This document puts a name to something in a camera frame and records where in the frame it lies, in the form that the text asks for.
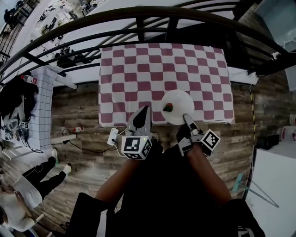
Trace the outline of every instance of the black and white marker cube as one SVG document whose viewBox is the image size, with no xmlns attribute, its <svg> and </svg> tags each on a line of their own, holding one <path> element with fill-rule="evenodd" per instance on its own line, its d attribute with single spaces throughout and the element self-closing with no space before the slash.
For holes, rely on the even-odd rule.
<svg viewBox="0 0 296 237">
<path fill-rule="evenodd" d="M 21 129 L 28 129 L 29 128 L 29 123 L 27 122 L 21 122 L 19 125 L 19 128 Z"/>
<path fill-rule="evenodd" d="M 13 139 L 13 134 L 12 134 L 12 132 L 7 132 L 7 133 L 5 134 L 5 139 L 6 139 L 6 140 L 12 140 L 12 139 Z"/>
<path fill-rule="evenodd" d="M 220 140 L 221 138 L 218 137 L 218 135 L 215 134 L 211 129 L 209 129 L 201 139 L 201 142 L 203 143 L 204 146 L 206 146 L 210 150 L 210 154 L 212 154 L 214 149 L 219 144 Z"/>
<path fill-rule="evenodd" d="M 122 137 L 121 152 L 128 159 L 145 160 L 152 147 L 149 137 Z"/>
</svg>

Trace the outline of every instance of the white wall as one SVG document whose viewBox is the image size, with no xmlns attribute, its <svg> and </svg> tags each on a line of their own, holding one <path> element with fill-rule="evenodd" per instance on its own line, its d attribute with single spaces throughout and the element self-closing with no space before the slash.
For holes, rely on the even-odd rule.
<svg viewBox="0 0 296 237">
<path fill-rule="evenodd" d="M 253 180 L 279 205 L 248 192 L 246 202 L 266 237 L 291 237 L 296 230 L 296 159 L 258 150 Z M 250 188 L 262 194 L 253 184 Z"/>
</svg>

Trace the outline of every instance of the bottle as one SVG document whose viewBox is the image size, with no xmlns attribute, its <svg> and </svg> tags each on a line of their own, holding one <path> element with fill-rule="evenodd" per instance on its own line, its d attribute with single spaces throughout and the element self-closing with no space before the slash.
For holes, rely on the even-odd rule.
<svg viewBox="0 0 296 237">
<path fill-rule="evenodd" d="M 36 84 L 36 82 L 37 82 L 37 79 L 36 78 L 33 78 L 32 76 L 28 76 L 28 75 L 21 75 L 21 78 L 25 81 L 25 82 L 27 82 L 27 83 L 29 83 L 29 84 Z"/>
<path fill-rule="evenodd" d="M 279 128 L 277 133 L 280 136 L 280 141 L 296 141 L 296 126 Z"/>
<path fill-rule="evenodd" d="M 73 128 L 74 133 L 78 133 L 78 132 L 82 132 L 82 131 L 84 131 L 84 127 Z"/>
</svg>

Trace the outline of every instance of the white plate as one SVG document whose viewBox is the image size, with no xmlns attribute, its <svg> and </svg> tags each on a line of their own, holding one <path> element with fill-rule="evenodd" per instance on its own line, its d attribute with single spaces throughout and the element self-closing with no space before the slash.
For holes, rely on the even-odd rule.
<svg viewBox="0 0 296 237">
<path fill-rule="evenodd" d="M 193 99 L 185 91 L 169 91 L 162 97 L 161 109 L 164 109 L 167 103 L 171 103 L 173 105 L 173 111 L 161 111 L 161 113 L 165 120 L 173 125 L 184 124 L 183 114 L 187 113 L 192 115 L 194 112 Z"/>
</svg>

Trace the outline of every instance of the black pants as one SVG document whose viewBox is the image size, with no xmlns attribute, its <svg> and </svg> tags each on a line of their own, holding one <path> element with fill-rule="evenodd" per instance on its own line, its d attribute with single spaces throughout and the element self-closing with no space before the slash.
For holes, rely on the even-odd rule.
<svg viewBox="0 0 296 237">
<path fill-rule="evenodd" d="M 49 180 L 41 182 L 55 165 L 56 159 L 50 157 L 47 162 L 37 165 L 22 174 L 23 177 L 25 177 L 40 192 L 42 199 L 59 186 L 66 177 L 66 174 L 62 171 L 58 175 L 51 177 Z"/>
<path fill-rule="evenodd" d="M 69 12 L 69 15 L 73 18 L 73 20 L 77 20 L 79 18 L 73 10 Z"/>
</svg>

